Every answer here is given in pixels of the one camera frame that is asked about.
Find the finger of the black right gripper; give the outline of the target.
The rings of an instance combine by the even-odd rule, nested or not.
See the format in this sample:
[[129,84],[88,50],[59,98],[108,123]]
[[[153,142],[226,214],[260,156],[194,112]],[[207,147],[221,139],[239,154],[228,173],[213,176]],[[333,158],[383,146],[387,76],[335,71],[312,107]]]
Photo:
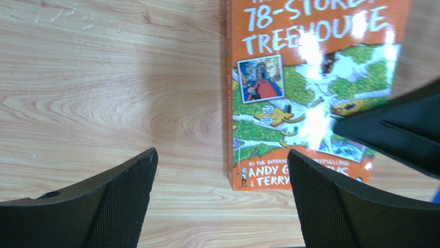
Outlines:
[[337,121],[333,133],[439,179],[439,79]]

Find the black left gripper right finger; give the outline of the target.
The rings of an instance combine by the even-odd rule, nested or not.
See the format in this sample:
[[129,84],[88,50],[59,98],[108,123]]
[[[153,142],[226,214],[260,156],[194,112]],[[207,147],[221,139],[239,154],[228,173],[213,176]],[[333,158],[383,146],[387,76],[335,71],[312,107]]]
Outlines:
[[294,149],[287,161],[306,247],[439,247],[439,204],[371,187]]

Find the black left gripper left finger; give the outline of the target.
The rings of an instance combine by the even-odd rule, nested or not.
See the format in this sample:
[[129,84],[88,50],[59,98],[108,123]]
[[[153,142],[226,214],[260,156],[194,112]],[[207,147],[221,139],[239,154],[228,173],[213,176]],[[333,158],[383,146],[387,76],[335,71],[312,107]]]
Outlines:
[[1,202],[1,247],[137,247],[158,153],[38,198]]

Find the orange 78-Storey Treehouse book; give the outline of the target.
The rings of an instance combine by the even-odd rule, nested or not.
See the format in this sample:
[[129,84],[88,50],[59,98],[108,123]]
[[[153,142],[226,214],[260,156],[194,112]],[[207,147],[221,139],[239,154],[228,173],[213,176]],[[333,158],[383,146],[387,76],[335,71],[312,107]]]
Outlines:
[[388,102],[411,1],[227,1],[228,179],[290,189],[287,156],[368,183],[373,149],[333,133]]

